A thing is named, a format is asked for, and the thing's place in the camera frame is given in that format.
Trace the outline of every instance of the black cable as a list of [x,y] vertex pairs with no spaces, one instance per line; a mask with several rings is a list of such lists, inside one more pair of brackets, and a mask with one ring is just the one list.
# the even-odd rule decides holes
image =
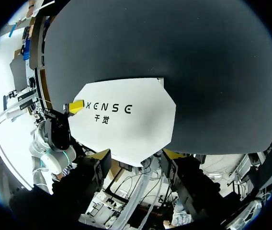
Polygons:
[[145,173],[137,174],[137,175],[134,175],[134,176],[128,176],[128,177],[126,177],[126,178],[121,182],[121,184],[118,186],[118,188],[116,189],[116,191],[115,191],[114,193],[116,193],[116,192],[119,190],[119,188],[122,186],[122,184],[123,184],[124,182],[126,182],[126,181],[129,180],[129,179],[131,179],[132,177],[141,176],[141,175],[147,174],[147,173],[149,173],[149,172],[145,172]]
[[135,190],[135,188],[136,188],[136,186],[137,186],[137,184],[138,184],[138,182],[139,182],[139,180],[140,180],[140,178],[141,178],[141,176],[138,178],[138,180],[136,181],[136,184],[135,184],[135,186],[134,186],[134,188],[133,188],[133,190],[132,190],[132,192],[131,192],[131,195],[133,194],[133,192],[134,192],[134,190]]
[[[150,160],[150,164],[149,164],[148,167],[146,167],[144,170],[146,170],[147,168],[149,168],[149,167],[151,166],[152,160],[151,160],[151,158],[149,158],[149,160]],[[116,192],[119,190],[119,188],[122,186],[122,184],[123,184],[124,182],[126,182],[126,181],[129,180],[129,179],[131,179],[132,177],[141,176],[141,175],[147,174],[147,173],[149,173],[149,172],[145,172],[145,173],[137,174],[137,175],[134,175],[134,176],[128,176],[128,177],[126,177],[126,178],[121,182],[121,184],[118,186],[118,188],[116,189],[116,191],[115,191],[114,193],[116,193]]]
[[168,192],[170,190],[170,185],[168,186],[168,189],[167,189],[167,192],[166,192],[166,195],[165,195],[165,198],[163,200],[163,202],[161,203],[160,207],[159,208],[162,208],[164,206],[164,204],[166,203],[166,200],[167,200],[167,196],[168,196]]
[[140,201],[140,203],[142,203],[144,201],[144,199],[147,197],[147,195],[152,192],[152,190],[159,184],[159,181],[157,181],[156,185],[154,185],[153,188],[151,188],[151,190],[144,196],[144,198]]

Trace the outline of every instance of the cable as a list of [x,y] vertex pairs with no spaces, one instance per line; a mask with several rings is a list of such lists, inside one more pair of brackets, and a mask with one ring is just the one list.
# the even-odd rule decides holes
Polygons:
[[137,186],[137,184],[138,184],[140,178],[141,178],[141,176],[140,176],[140,177],[138,178],[138,180],[136,181],[136,184],[135,184],[135,186],[134,186],[134,188],[133,188],[131,194],[133,194],[133,192],[134,192],[134,190],[135,190],[135,188],[136,188],[136,186]]
[[156,185],[154,185],[154,187],[151,188],[151,190],[145,195],[145,197],[140,201],[140,203],[142,203],[142,202],[144,201],[144,199],[146,198],[146,196],[147,196],[150,192],[152,192],[152,190],[159,184],[159,181],[157,181]]
[[121,182],[121,184],[118,186],[118,188],[115,190],[114,193],[116,193],[116,192],[119,190],[119,188],[122,186],[122,184],[123,184],[124,182],[126,182],[126,181],[129,180],[129,179],[131,179],[132,177],[141,176],[141,175],[147,174],[147,173],[149,173],[149,172],[145,172],[145,173],[137,174],[137,175],[134,175],[134,176],[128,176],[128,177],[126,177],[126,178]]
[[168,186],[168,189],[167,189],[167,192],[165,194],[165,199],[163,200],[163,202],[161,203],[160,207],[159,208],[162,208],[167,200],[167,196],[168,196],[168,192],[170,190],[170,185]]
[[35,169],[33,172],[32,172],[32,174],[34,175],[36,172],[38,172],[39,170],[42,170],[42,169],[47,169],[47,168],[38,168],[38,169]]

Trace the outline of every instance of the white cable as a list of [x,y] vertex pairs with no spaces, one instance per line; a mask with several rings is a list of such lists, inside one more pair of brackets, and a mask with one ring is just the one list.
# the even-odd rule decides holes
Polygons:
[[32,173],[33,173],[33,175],[36,173],[36,172],[38,172],[39,170],[42,170],[42,169],[47,169],[47,168],[38,168],[38,169],[35,169]]
[[37,11],[41,10],[42,8],[44,8],[44,7],[48,6],[48,5],[53,4],[54,2],[55,2],[55,0],[49,2],[49,3],[45,4],[45,5],[43,5],[43,6],[41,6],[41,7],[39,7],[37,10],[34,10],[34,11],[33,11],[33,14],[36,13]]
[[143,228],[143,226],[145,225],[145,223],[146,223],[146,221],[147,221],[147,218],[148,218],[149,214],[151,213],[151,211],[152,211],[152,209],[153,209],[153,207],[154,207],[154,204],[155,204],[155,202],[156,202],[156,200],[157,200],[157,198],[158,198],[158,196],[159,196],[159,193],[160,193],[160,189],[161,189],[161,185],[162,185],[162,184],[163,184],[163,183],[162,183],[162,180],[160,180],[160,183],[159,183],[159,190],[158,190],[158,192],[156,193],[156,196],[155,196],[155,199],[154,199],[154,201],[153,201],[153,204],[150,206],[150,208],[149,208],[149,210],[148,210],[146,216],[144,217],[144,219],[142,220],[140,226],[138,227],[139,230],[141,230],[141,229]]

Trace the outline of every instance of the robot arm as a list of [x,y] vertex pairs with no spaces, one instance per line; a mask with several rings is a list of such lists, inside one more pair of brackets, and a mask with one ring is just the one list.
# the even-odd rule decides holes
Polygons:
[[76,156],[77,167],[61,181],[53,183],[52,195],[34,185],[31,191],[22,189],[17,192],[10,199],[10,207],[18,219],[30,224],[36,224],[37,218],[51,223],[53,215],[57,219],[64,217],[77,221],[87,210],[94,194],[102,188],[112,163],[111,151],[107,149],[91,156],[76,152],[72,147],[75,143],[70,141],[68,116],[54,110],[45,111],[45,116],[47,120],[39,124],[30,146],[34,158],[40,159],[54,174],[66,168]]

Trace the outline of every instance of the white tube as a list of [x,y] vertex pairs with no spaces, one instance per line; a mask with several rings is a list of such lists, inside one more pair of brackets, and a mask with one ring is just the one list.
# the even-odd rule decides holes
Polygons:
[[111,229],[114,230],[122,230],[125,225],[127,224],[128,220],[130,219],[131,215],[133,214],[135,208],[137,207],[149,181],[152,176],[152,173],[157,170],[159,164],[154,162],[157,161],[156,158],[153,158],[151,166],[147,167],[144,171],[146,174],[141,175],[140,183],[138,184],[135,191],[131,194],[129,202],[126,204],[125,208],[123,209],[121,215],[117,218],[116,222],[113,224]]
[[22,105],[23,103],[26,103],[28,102],[29,100],[32,100],[34,98],[36,98],[38,96],[37,93],[34,93],[22,100],[20,100],[19,102],[13,104],[12,106],[8,107],[6,110],[4,110],[2,113],[0,113],[0,124],[6,120],[6,114],[11,112],[11,111],[14,111],[16,110],[16,108],[18,108],[20,105]]
[[151,213],[152,209],[153,209],[153,206],[157,200],[157,197],[159,196],[159,193],[160,193],[160,189],[161,189],[161,185],[163,184],[162,180],[160,180],[160,183],[159,183],[159,191],[156,193],[156,196],[154,198],[154,202],[153,204],[150,206],[146,216],[144,217],[144,219],[142,220],[140,226],[138,227],[138,230],[142,230],[143,226],[145,225],[146,221],[147,221],[147,218],[149,216],[149,214]]
[[51,1],[51,2],[49,2],[49,3],[47,3],[47,4],[43,5],[43,6],[39,7],[37,10],[34,10],[34,11],[33,11],[33,14],[36,13],[37,11],[41,10],[42,8],[44,8],[44,7],[48,6],[48,5],[53,4],[54,2],[55,2],[55,1]]

